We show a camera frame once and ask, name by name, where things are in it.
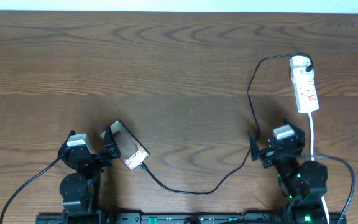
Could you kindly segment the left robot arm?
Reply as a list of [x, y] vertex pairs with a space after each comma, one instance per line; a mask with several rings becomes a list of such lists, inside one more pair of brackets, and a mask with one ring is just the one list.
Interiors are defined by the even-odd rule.
[[60, 183], [63, 197], [63, 223], [114, 223], [114, 216], [99, 206], [101, 174], [110, 167], [121, 152], [108, 126], [102, 135], [104, 152], [92, 154], [86, 134], [70, 131], [58, 151], [58, 159], [75, 172]]

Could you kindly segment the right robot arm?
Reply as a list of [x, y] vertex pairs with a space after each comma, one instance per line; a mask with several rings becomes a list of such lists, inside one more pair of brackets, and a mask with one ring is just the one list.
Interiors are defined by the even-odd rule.
[[283, 122], [283, 126], [273, 130], [268, 147], [262, 150], [254, 135], [249, 133], [251, 158], [261, 160], [265, 169], [276, 168], [279, 183], [291, 198], [283, 209], [283, 221], [321, 223], [326, 219], [321, 197], [327, 192], [328, 168], [310, 159], [298, 162], [305, 147], [305, 132], [286, 119]]

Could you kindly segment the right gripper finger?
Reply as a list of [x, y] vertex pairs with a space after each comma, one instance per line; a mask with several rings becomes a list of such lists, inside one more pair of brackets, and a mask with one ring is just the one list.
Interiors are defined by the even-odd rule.
[[260, 159], [260, 149], [257, 144], [257, 140], [251, 131], [248, 132], [250, 141], [250, 153], [253, 161]]
[[297, 136], [305, 136], [305, 132], [302, 129], [300, 129], [298, 126], [296, 126], [292, 122], [290, 122], [288, 119], [284, 118], [283, 122], [284, 122], [284, 124], [289, 125], [292, 128], [292, 130], [294, 130], [294, 133]]

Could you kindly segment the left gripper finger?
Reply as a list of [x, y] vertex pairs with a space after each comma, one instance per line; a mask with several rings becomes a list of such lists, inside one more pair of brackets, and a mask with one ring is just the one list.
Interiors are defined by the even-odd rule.
[[76, 132], [75, 132], [74, 130], [71, 130], [71, 131], [69, 132], [69, 134], [68, 134], [66, 140], [63, 142], [63, 144], [61, 145], [60, 148], [61, 148], [61, 149], [66, 148], [67, 142], [68, 142], [69, 138], [70, 138], [72, 135], [75, 135], [75, 134], [76, 134]]
[[106, 126], [103, 137], [103, 145], [104, 148], [111, 154], [116, 153], [116, 143], [112, 138], [111, 127], [109, 125]]

